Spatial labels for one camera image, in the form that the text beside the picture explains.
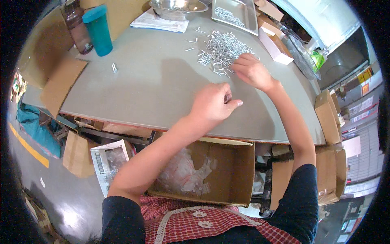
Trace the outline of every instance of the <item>orange label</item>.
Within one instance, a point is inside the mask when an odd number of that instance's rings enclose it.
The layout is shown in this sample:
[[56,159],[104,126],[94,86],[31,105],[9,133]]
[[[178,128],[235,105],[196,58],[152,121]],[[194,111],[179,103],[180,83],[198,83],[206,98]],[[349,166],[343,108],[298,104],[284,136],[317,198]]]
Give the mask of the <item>orange label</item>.
[[362,86],[362,94],[363,94],[363,96],[369,91],[368,85],[369,85],[369,83],[367,83],[364,86]]

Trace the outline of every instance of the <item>barcode label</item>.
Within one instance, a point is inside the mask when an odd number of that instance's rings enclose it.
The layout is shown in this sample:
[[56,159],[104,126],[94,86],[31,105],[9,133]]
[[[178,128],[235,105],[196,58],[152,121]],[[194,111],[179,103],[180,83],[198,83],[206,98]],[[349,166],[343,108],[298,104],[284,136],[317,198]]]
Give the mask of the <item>barcode label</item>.
[[103,164],[101,163],[100,154],[95,153],[95,157],[96,157],[97,167],[99,168],[99,172],[102,175],[104,174],[104,169],[103,169]]

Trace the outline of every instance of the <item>right hand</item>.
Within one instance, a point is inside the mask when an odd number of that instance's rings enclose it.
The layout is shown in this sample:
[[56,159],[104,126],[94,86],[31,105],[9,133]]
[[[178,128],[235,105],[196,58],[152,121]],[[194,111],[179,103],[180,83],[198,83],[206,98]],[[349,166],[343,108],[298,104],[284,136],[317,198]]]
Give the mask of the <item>right hand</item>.
[[188,117],[195,121],[196,127],[202,131],[203,135],[222,123],[234,109],[243,104],[239,99],[225,104],[225,95],[230,98],[232,96],[230,85],[226,82],[209,83],[197,93]]
[[241,54],[231,65],[231,68],[244,82],[265,93],[278,84],[278,81],[269,74],[263,63],[250,53]]

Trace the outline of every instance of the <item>person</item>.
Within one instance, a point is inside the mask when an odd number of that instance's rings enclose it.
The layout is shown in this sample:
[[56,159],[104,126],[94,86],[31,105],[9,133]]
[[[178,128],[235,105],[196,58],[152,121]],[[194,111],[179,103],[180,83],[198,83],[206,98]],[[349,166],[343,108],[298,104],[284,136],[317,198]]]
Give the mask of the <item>person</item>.
[[314,241],[318,225],[317,171],[309,130],[281,83],[252,54],[242,54],[231,68],[241,80],[272,100],[294,152],[292,177],[273,216],[251,218],[238,213],[237,208],[143,196],[175,154],[243,105],[241,100],[224,103],[225,96],[231,97],[228,83],[210,83],[196,95],[187,116],[119,170],[103,201],[102,243]]

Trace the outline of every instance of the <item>red checkered apron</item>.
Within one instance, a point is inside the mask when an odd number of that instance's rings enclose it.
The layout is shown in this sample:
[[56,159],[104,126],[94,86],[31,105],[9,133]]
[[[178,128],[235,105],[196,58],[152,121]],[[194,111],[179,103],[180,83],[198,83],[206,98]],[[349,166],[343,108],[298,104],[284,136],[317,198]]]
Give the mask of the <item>red checkered apron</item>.
[[199,203],[152,196],[141,197],[146,243],[162,244],[211,237],[236,226],[252,226],[271,243],[300,243],[287,232],[260,218],[248,217],[237,207],[195,206]]

